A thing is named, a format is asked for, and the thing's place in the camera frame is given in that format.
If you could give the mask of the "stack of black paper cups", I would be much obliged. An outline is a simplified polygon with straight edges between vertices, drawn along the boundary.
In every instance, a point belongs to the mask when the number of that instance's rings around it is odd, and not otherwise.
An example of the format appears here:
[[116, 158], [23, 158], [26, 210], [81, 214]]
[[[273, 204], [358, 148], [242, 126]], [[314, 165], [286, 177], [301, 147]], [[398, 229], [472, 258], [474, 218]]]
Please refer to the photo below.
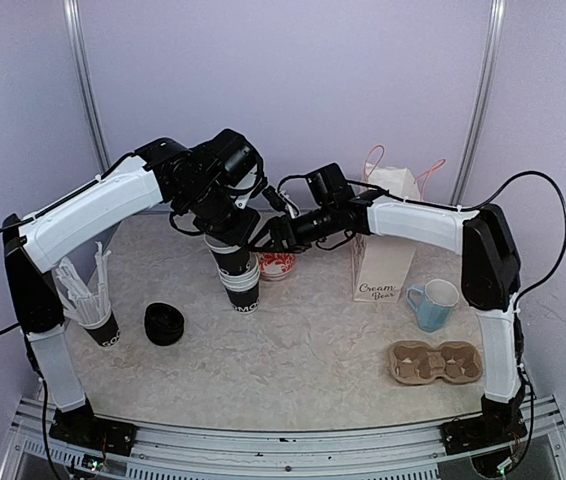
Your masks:
[[217, 265], [217, 271], [232, 308], [250, 314], [259, 306], [260, 267], [247, 246], [228, 245], [209, 235], [205, 244]]

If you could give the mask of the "white paper takeout bag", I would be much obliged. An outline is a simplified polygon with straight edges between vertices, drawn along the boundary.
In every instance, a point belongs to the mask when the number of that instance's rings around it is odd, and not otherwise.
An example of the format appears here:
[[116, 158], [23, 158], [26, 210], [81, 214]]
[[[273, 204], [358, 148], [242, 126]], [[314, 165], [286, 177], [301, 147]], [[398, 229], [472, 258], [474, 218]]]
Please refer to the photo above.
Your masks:
[[[368, 153], [361, 176], [364, 183], [380, 186], [389, 193], [412, 200], [424, 198], [429, 178], [446, 161], [436, 161], [415, 176], [407, 168], [383, 166], [385, 147]], [[402, 238], [358, 235], [351, 248], [353, 299], [357, 302], [396, 303], [410, 270], [416, 243]]]

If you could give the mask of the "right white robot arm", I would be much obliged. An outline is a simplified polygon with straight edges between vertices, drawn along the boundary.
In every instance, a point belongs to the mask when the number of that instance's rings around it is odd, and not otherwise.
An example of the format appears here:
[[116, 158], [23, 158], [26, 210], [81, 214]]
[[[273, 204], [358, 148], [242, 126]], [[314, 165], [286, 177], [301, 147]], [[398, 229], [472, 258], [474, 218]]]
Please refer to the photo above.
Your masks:
[[479, 321], [487, 367], [485, 397], [508, 403], [523, 384], [519, 302], [521, 258], [502, 209], [487, 199], [470, 207], [424, 202], [348, 180], [330, 164], [304, 180], [317, 209], [269, 219], [252, 237], [253, 252], [300, 254], [337, 233], [395, 237], [459, 255], [461, 292]]

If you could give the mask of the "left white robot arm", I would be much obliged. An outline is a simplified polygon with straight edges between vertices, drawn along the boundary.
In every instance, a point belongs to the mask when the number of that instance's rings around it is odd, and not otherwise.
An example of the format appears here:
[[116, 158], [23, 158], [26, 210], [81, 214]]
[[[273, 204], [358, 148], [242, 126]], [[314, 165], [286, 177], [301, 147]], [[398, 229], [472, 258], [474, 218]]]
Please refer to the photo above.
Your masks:
[[65, 430], [78, 442], [96, 443], [103, 424], [85, 408], [52, 269], [86, 241], [160, 203], [175, 215], [193, 214], [198, 232], [243, 246], [259, 220], [247, 202], [266, 184], [261, 155], [240, 133], [225, 129], [191, 148], [159, 138], [51, 205], [4, 220], [0, 235], [18, 326], [56, 408], [65, 413]]

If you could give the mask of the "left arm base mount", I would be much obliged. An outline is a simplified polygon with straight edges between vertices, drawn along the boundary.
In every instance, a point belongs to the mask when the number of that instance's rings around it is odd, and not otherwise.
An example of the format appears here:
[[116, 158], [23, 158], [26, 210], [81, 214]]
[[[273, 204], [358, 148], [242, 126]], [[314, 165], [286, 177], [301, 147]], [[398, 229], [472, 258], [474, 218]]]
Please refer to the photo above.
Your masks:
[[68, 412], [56, 409], [49, 430], [55, 440], [125, 457], [131, 455], [136, 433], [132, 423], [96, 416], [89, 401]]

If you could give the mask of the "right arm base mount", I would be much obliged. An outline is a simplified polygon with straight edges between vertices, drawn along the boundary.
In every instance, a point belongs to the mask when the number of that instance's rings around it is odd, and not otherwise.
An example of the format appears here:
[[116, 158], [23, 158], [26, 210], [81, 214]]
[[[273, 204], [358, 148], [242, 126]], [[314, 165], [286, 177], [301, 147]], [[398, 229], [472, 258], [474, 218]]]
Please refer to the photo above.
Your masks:
[[440, 431], [447, 455], [499, 445], [527, 435], [520, 407], [525, 393], [518, 394], [506, 403], [481, 397], [481, 412], [478, 416], [445, 422]]

